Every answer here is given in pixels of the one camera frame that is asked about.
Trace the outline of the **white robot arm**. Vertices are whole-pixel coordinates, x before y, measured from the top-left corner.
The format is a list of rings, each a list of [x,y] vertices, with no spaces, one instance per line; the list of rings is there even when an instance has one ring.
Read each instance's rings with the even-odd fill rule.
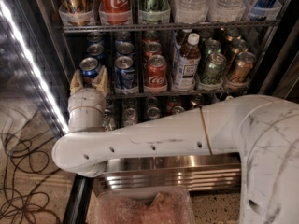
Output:
[[[76,71],[68,99],[68,133],[53,147],[67,172],[97,177],[110,160],[207,155],[241,160],[240,224],[299,224],[299,104],[245,95],[202,108],[105,131],[107,70],[91,87]]]

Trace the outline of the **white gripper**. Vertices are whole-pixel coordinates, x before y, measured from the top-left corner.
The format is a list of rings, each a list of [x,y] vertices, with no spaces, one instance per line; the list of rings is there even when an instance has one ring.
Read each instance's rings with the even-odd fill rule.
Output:
[[[68,99],[68,112],[78,108],[95,109],[104,113],[106,107],[105,96],[108,93],[108,73],[107,69],[102,66],[99,74],[93,80],[92,88],[83,88],[82,74],[77,69],[71,79],[70,94]]]

